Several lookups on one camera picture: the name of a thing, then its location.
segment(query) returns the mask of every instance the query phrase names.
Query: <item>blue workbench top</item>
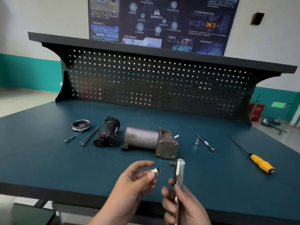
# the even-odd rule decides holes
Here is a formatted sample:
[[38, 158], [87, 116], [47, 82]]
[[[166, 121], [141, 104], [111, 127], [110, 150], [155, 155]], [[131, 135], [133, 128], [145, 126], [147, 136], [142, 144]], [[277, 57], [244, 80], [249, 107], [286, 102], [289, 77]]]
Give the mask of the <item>blue workbench top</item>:
[[[90, 132], [78, 133], [72, 122], [87, 119], [91, 129], [107, 115], [121, 122], [118, 147], [97, 148]], [[178, 156], [186, 160], [185, 184], [205, 208], [300, 220], [300, 154], [256, 128], [238, 121], [131, 106], [67, 100], [47, 103], [0, 118], [0, 182], [108, 196], [119, 175], [137, 160], [153, 160], [161, 169], [156, 189], [144, 200], [162, 201], [163, 185], [173, 176], [169, 160], [154, 151], [122, 151], [127, 126], [179, 134]], [[195, 134], [208, 141], [212, 153]], [[76, 135], [70, 143], [64, 140]], [[277, 174], [260, 170], [245, 149], [268, 161]]]

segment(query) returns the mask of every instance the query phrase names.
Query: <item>black motor part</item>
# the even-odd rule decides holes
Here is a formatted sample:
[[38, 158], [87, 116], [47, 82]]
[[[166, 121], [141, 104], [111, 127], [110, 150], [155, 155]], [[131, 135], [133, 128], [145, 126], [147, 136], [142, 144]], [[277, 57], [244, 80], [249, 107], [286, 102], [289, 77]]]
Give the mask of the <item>black motor part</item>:
[[107, 116], [105, 119], [105, 126], [100, 134], [94, 140], [96, 147], [103, 147], [105, 143], [113, 147], [117, 142], [119, 136], [117, 132], [120, 128], [120, 121], [114, 117]]

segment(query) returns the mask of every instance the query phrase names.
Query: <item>exit sign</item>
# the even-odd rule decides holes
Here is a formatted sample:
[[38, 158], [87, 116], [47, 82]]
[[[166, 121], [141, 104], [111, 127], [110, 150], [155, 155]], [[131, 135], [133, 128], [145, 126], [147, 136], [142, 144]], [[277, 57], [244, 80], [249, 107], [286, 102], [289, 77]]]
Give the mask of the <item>exit sign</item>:
[[273, 102], [272, 107], [284, 108], [285, 103], [283, 102]]

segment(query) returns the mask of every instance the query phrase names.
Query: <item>screwdriver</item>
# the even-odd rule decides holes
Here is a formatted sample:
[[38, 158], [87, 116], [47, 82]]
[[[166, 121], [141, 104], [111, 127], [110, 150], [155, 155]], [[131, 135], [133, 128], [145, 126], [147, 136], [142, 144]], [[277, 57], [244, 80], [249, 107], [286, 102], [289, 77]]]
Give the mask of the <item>screwdriver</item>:
[[250, 158], [253, 160], [253, 162], [255, 162], [260, 167], [260, 169], [262, 169], [263, 171], [265, 171], [271, 175], [276, 173], [276, 170], [274, 169], [274, 167], [272, 167], [267, 161], [264, 161], [262, 158], [258, 157], [257, 155], [249, 153], [244, 148], [242, 148], [237, 142], [235, 142], [233, 139], [230, 138], [230, 140], [232, 140], [236, 145], [238, 145], [241, 149], [243, 149], [250, 156]]

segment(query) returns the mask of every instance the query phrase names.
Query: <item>display board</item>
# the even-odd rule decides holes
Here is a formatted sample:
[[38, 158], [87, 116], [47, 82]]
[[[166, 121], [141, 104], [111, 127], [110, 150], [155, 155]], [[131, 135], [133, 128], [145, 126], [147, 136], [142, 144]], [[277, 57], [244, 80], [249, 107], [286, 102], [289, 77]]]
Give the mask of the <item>display board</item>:
[[92, 40], [223, 56], [239, 0], [88, 0]]

